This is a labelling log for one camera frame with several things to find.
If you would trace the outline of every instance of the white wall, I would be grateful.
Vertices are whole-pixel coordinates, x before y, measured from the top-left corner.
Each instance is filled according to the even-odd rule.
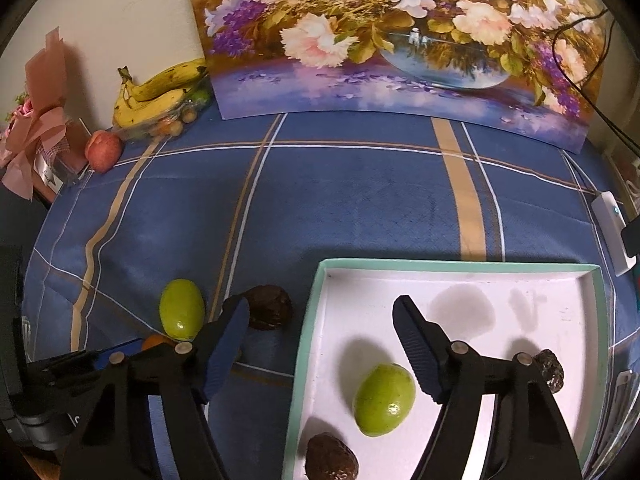
[[[0,120],[24,91],[24,64],[57,26],[70,52],[67,109],[91,129],[111,126],[118,67],[144,81],[202,56],[189,0],[38,0],[0,57]]]

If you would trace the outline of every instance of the black cable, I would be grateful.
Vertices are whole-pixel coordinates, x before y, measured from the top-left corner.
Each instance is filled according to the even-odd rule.
[[[602,64],[607,59],[607,56],[609,55],[609,50],[611,48],[611,41],[613,39],[613,27],[615,25],[616,25],[616,20],[615,19],[611,20],[611,26],[609,27],[609,35],[605,36],[605,42],[604,42],[604,45],[602,46],[602,52],[600,53],[600,58],[598,59],[598,63],[596,64],[595,67],[593,67],[593,70],[591,70],[591,72],[587,74],[587,77],[585,77],[582,81],[580,81],[580,84],[583,88],[589,84],[589,82],[591,81],[595,73],[598,71],[598,69],[602,66]]]
[[[628,149],[631,150],[631,152],[635,156],[640,157],[640,145],[638,145],[622,129],[620,129],[616,124],[614,124],[613,121],[611,121],[596,106],[596,104],[588,97],[588,95],[585,94],[582,91],[582,89],[576,83],[574,83],[571,80],[571,78],[569,78],[569,76],[566,74],[566,72],[564,71],[564,69],[560,65],[560,62],[558,61],[558,56],[556,55],[556,43],[558,42],[558,38],[560,37],[560,35],[562,33],[570,30],[571,28],[574,28],[579,23],[586,22],[587,20],[597,20],[597,19],[601,18],[602,16],[604,16],[605,14],[607,14],[608,12],[609,12],[609,9],[604,9],[603,11],[601,11],[598,14],[596,14],[595,16],[585,16],[584,18],[580,18],[579,20],[575,20],[574,22],[568,23],[567,25],[564,25],[564,26],[560,27],[558,30],[556,30],[556,33],[554,35],[554,38],[553,38],[553,41],[552,41],[552,44],[551,44],[551,53],[552,53],[552,55],[554,57],[554,62],[556,64],[556,66],[558,67],[558,70],[560,71],[562,76],[564,76],[564,78],[568,81],[569,85],[571,85],[572,88],[575,91],[577,91],[578,94],[580,94],[585,101],[588,102],[588,104],[591,106],[591,108],[593,108],[593,110],[600,116],[600,118],[604,121],[604,123],[618,136],[620,141],[622,141],[622,143],[626,147],[628,147]],[[603,62],[604,62],[604,60],[601,59],[598,63],[599,63],[599,65],[602,65]]]

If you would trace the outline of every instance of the green fruit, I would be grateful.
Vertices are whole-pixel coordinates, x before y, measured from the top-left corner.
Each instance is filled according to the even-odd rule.
[[[160,321],[166,334],[181,341],[196,337],[204,324],[204,300],[190,280],[173,280],[160,297]]]
[[[209,91],[206,88],[201,88],[193,92],[190,95],[189,99],[197,107],[204,108],[206,105],[209,104],[211,97],[210,97]]]
[[[407,370],[396,364],[378,365],[353,399],[356,423],[367,436],[384,435],[405,420],[414,400],[414,378]]]

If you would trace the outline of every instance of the blue tablecloth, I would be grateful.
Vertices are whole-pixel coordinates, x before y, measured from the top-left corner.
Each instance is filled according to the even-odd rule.
[[[590,145],[572,156],[614,189]],[[208,313],[251,286],[284,287],[291,325],[249,330],[209,412],[231,478],[276,480],[300,327],[325,258],[598,264],[614,304],[614,367],[640,368],[633,279],[613,275],[593,198],[561,150],[487,127],[375,112],[222,121],[211,107],[178,139],[129,144],[116,168],[56,199],[26,275],[28,353],[161,331],[158,300],[174,278],[198,284]],[[171,478],[166,435],[154,431]]]

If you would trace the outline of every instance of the flower painting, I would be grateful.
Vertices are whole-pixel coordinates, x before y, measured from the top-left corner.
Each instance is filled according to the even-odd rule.
[[[599,0],[191,2],[225,119],[400,112],[578,151],[592,110],[576,87],[595,99],[602,76]]]

